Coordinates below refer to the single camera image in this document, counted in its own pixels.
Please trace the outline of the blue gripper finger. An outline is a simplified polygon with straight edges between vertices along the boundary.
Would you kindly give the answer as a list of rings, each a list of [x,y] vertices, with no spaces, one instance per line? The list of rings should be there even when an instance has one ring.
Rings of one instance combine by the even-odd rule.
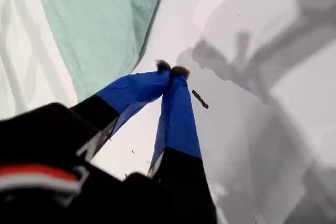
[[[189,71],[181,66],[171,70],[169,86],[161,101],[149,174],[181,190],[208,190],[188,75]]]
[[[164,60],[159,60],[156,67],[154,72],[121,77],[70,108],[98,129],[93,139],[76,151],[78,156],[84,155],[87,161],[92,160],[120,127],[167,90],[171,67]]]

